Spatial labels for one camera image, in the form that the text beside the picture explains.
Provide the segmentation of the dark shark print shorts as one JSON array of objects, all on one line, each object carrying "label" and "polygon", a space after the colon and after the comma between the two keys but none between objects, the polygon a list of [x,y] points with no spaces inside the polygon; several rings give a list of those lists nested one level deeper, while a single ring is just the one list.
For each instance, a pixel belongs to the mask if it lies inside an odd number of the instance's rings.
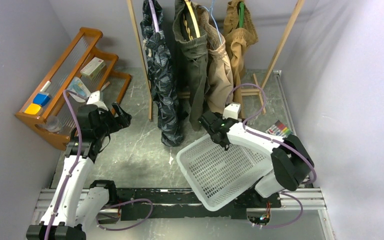
[{"label": "dark shark print shorts", "polygon": [[163,9],[153,0],[159,32],[155,32],[148,0],[142,4],[140,22],[143,49],[147,64],[152,101],[157,106],[157,127],[161,130],[161,142],[168,147],[177,147],[184,137],[180,130],[180,103],[174,78],[173,61],[162,28]]}]

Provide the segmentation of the lilac plastic hanger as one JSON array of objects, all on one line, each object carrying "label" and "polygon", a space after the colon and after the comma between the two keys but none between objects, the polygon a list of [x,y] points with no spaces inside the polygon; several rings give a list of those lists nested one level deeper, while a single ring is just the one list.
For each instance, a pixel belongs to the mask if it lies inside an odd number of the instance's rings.
[{"label": "lilac plastic hanger", "polygon": [[160,31],[160,28],[159,28],[159,22],[158,22],[158,18],[157,18],[157,13],[156,13],[156,10],[155,10],[154,1],[153,0],[148,0],[148,4],[149,4],[150,12],[151,12],[152,25],[153,25],[154,31],[156,33],[158,33]]}]

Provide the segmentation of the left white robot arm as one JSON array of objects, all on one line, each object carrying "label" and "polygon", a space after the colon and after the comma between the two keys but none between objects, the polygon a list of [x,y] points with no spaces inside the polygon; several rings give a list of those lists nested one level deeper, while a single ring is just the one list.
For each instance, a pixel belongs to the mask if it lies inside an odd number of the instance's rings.
[{"label": "left white robot arm", "polygon": [[74,117],[76,128],[64,152],[61,178],[39,223],[28,227],[28,240],[85,240],[87,228],[99,211],[118,203],[112,180],[95,181],[85,200],[80,197],[98,154],[105,148],[104,139],[129,127],[131,119],[117,102],[112,103],[111,110],[95,104],[79,107]]}]

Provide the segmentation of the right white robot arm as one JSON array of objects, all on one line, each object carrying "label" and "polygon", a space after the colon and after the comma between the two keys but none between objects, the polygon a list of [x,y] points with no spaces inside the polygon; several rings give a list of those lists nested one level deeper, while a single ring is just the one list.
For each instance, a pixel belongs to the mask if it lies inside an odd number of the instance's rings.
[{"label": "right white robot arm", "polygon": [[317,180],[315,164],[294,134],[286,137],[271,135],[247,126],[244,121],[224,118],[211,111],[205,112],[198,121],[211,140],[225,150],[230,145],[237,145],[267,158],[270,170],[255,184],[249,197],[255,207],[262,207],[274,193],[293,192],[300,185],[313,184]]}]

